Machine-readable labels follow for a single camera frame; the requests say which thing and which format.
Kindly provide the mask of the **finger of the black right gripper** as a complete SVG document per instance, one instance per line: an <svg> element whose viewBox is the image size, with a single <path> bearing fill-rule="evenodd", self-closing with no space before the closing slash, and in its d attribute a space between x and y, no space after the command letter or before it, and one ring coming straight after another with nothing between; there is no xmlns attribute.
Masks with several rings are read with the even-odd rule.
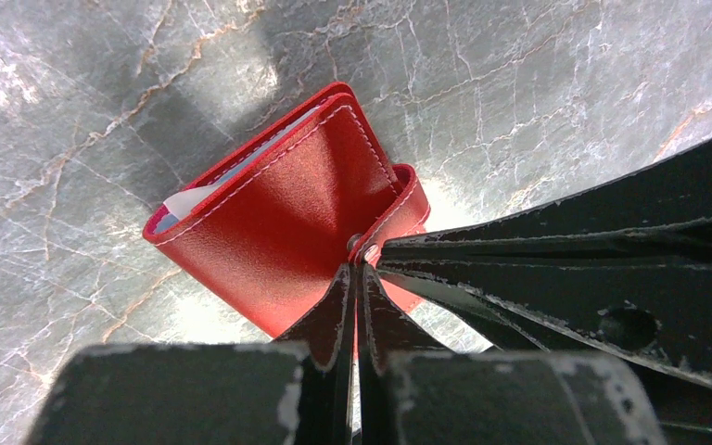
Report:
<svg viewBox="0 0 712 445"><path fill-rule="evenodd" d="M378 268L436 302L472 313L503 309L712 388L712 262L385 255Z"/></svg>
<svg viewBox="0 0 712 445"><path fill-rule="evenodd" d="M389 241L381 261L671 259L712 262L712 138L530 210Z"/></svg>

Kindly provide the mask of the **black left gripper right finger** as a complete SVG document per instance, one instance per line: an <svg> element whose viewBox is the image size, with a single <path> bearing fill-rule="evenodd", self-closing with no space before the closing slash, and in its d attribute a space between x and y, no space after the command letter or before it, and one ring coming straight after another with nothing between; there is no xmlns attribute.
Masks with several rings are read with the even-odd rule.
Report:
<svg viewBox="0 0 712 445"><path fill-rule="evenodd" d="M375 268L359 267L359 371L364 444L440 444L439 416L428 401L415 412L415 359L454 353L395 304Z"/></svg>

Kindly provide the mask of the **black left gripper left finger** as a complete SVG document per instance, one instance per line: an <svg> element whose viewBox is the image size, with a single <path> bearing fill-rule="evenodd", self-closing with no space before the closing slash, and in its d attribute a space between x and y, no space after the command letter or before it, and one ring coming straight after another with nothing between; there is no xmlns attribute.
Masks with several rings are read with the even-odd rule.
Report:
<svg viewBox="0 0 712 445"><path fill-rule="evenodd" d="M296 444L351 443L355 300L353 272L341 265L324 296L275 340L304 344Z"/></svg>

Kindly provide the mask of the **red leather card holder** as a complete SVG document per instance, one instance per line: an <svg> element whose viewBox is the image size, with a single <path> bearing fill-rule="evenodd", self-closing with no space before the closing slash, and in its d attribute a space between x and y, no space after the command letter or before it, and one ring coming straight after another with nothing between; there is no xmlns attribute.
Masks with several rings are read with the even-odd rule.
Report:
<svg viewBox="0 0 712 445"><path fill-rule="evenodd" d="M408 164L379 144L353 90L327 85L148 219L144 239L271 337L344 263L375 264L430 214Z"/></svg>

